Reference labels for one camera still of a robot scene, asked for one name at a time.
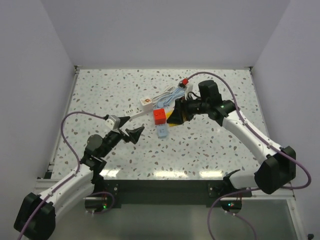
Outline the yellow cube plug adapter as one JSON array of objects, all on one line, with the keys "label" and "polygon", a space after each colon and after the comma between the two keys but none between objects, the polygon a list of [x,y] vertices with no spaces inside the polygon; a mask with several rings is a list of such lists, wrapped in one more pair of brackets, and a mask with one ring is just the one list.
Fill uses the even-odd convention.
[{"label": "yellow cube plug adapter", "polygon": [[170,115],[168,115],[166,123],[170,126],[179,126],[186,122],[186,117],[182,110],[173,110]]}]

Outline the white power strip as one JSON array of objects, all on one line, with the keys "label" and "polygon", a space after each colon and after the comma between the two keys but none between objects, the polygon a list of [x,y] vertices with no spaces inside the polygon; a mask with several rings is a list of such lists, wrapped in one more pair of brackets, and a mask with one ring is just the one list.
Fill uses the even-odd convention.
[{"label": "white power strip", "polygon": [[148,114],[151,110],[145,110],[139,107],[128,108],[124,111],[124,115],[126,117],[130,117],[131,120],[136,119],[138,117],[144,116]]}]

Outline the red cube plug adapter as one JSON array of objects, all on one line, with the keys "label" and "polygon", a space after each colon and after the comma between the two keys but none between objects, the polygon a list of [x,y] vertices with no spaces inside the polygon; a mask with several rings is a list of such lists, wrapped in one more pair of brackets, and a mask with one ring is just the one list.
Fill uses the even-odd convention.
[{"label": "red cube plug adapter", "polygon": [[162,125],[167,122],[166,112],[163,108],[153,110],[153,119],[155,125]]}]

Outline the white cube plug adapter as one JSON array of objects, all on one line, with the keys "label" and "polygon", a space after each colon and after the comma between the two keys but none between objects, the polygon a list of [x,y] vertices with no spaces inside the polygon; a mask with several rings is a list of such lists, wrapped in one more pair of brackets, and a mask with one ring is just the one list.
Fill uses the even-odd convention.
[{"label": "white cube plug adapter", "polygon": [[143,112],[149,112],[153,109],[153,101],[149,96],[144,96],[139,100]]}]

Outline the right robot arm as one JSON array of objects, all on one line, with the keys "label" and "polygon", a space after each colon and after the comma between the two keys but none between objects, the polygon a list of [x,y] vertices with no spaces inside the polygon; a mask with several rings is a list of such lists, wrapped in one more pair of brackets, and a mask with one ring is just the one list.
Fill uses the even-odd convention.
[{"label": "right robot arm", "polygon": [[195,115],[207,114],[211,120],[235,135],[259,163],[258,169],[253,172],[237,169],[223,178],[222,189],[227,196],[233,197],[246,188],[259,188],[270,195],[296,177],[296,165],[291,161],[296,158],[296,152],[290,146],[282,147],[262,134],[241,112],[236,111],[231,100],[222,99],[218,85],[213,80],[200,82],[198,88],[198,98],[183,96],[175,100],[167,123],[182,125]]}]

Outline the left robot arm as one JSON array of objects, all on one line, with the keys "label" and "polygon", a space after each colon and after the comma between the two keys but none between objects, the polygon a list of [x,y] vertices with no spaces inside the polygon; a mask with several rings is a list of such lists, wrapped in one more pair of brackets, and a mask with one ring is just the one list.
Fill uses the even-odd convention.
[{"label": "left robot arm", "polygon": [[103,159],[120,142],[136,144],[145,129],[121,130],[130,116],[101,117],[109,128],[105,136],[93,134],[88,137],[83,157],[77,157],[76,167],[53,186],[35,194],[26,195],[14,222],[18,239],[47,240],[53,234],[58,219],[81,199],[99,196],[104,190],[101,171],[106,165]]}]

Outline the blue power strip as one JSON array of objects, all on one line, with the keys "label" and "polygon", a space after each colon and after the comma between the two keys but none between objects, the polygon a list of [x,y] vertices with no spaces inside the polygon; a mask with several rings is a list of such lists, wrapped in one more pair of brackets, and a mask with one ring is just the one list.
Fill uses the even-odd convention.
[{"label": "blue power strip", "polygon": [[159,139],[166,138],[168,136],[168,126],[167,124],[156,125],[157,135]]}]

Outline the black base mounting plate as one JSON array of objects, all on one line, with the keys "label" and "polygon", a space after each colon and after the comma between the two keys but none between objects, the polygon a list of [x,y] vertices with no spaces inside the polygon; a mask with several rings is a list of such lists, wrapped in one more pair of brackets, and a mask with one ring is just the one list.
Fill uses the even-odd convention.
[{"label": "black base mounting plate", "polygon": [[104,180],[94,187],[95,196],[85,198],[86,210],[101,212],[123,205],[203,205],[210,207],[220,196],[251,197],[238,193],[230,181],[223,180]]}]

